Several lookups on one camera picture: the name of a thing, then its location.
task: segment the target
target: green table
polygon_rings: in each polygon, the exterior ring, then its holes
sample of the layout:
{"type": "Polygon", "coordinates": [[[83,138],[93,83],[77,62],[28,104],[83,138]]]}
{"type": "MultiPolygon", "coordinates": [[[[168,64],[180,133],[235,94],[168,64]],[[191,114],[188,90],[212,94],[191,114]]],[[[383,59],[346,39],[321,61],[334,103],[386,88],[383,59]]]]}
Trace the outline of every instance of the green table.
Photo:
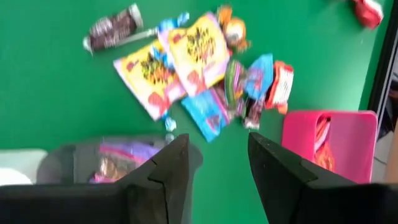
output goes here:
{"type": "MultiPolygon", "coordinates": [[[[351,5],[339,0],[231,0],[246,21],[252,48],[236,58],[249,66],[260,54],[294,66],[290,110],[357,110],[367,106],[392,0],[381,0],[378,30],[363,29],[351,5]]],[[[0,148],[41,147],[103,135],[158,133],[147,113],[116,74],[112,61],[149,39],[92,57],[81,40],[101,16],[131,1],[0,1],[0,148]]],[[[137,3],[146,27],[182,11],[191,21],[222,1],[137,3]]],[[[238,121],[206,143],[179,103],[175,132],[189,133],[203,166],[194,182],[194,223],[266,223],[247,155],[248,130],[238,121]]],[[[280,141],[283,117],[262,116],[260,132],[280,141]]]]}

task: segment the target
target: pink box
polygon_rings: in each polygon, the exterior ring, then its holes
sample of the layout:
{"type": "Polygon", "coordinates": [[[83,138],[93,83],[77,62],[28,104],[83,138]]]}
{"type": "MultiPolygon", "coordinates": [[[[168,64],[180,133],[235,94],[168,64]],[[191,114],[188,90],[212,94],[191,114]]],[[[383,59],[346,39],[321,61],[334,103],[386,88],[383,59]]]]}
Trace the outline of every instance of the pink box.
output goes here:
{"type": "Polygon", "coordinates": [[[282,146],[313,162],[315,128],[324,115],[330,117],[328,139],[335,172],[358,184],[369,183],[377,133],[372,111],[293,111],[284,120],[282,146]]]}

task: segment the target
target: blue candy bag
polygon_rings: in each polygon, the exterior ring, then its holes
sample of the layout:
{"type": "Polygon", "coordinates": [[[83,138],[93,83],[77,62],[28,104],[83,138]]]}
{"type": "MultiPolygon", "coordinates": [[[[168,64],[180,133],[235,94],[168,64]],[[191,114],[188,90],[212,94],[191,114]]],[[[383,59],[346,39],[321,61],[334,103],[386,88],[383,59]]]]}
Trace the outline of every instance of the blue candy bag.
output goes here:
{"type": "Polygon", "coordinates": [[[188,96],[182,100],[182,105],[208,142],[217,137],[221,129],[229,124],[228,113],[220,97],[214,88],[210,88],[197,96],[188,96]]]}
{"type": "Polygon", "coordinates": [[[248,71],[244,91],[254,100],[259,100],[271,86],[274,79],[272,54],[261,55],[253,62],[248,71]]]}

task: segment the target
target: yellow candy bag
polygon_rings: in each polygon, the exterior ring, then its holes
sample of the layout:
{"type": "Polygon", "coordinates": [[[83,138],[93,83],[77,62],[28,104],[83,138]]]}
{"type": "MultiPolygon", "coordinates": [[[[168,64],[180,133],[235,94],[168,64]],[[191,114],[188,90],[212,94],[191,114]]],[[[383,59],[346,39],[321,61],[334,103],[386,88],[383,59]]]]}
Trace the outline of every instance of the yellow candy bag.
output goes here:
{"type": "Polygon", "coordinates": [[[159,119],[170,108],[173,101],[185,95],[177,74],[155,60],[150,50],[155,47],[163,51],[159,41],[114,61],[127,87],[148,111],[152,119],[159,119]]]}
{"type": "Polygon", "coordinates": [[[205,14],[188,29],[160,33],[159,41],[190,96],[203,92],[224,78],[229,52],[212,13],[205,14]]]}

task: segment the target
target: green surface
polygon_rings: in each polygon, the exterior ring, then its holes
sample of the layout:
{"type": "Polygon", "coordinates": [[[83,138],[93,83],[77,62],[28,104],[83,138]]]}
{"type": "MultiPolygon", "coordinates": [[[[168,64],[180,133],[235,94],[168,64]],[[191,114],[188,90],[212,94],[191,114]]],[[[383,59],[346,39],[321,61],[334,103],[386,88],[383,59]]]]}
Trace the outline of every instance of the green surface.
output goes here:
{"type": "MultiPolygon", "coordinates": [[[[158,133],[113,68],[143,40],[92,57],[81,40],[101,16],[131,2],[0,1],[0,148],[41,147],[113,134],[158,133]]],[[[137,0],[146,27],[188,11],[193,21],[216,1],[137,0]]],[[[260,54],[294,66],[289,109],[365,108],[392,0],[383,1],[378,30],[363,29],[348,1],[230,0],[246,21],[252,48],[236,58],[249,66],[260,54]]],[[[194,223],[266,223],[251,177],[248,130],[235,121],[206,143],[179,103],[176,133],[189,133],[204,155],[194,183],[194,223]]],[[[261,133],[280,141],[282,116],[263,113],[261,133]]]]}

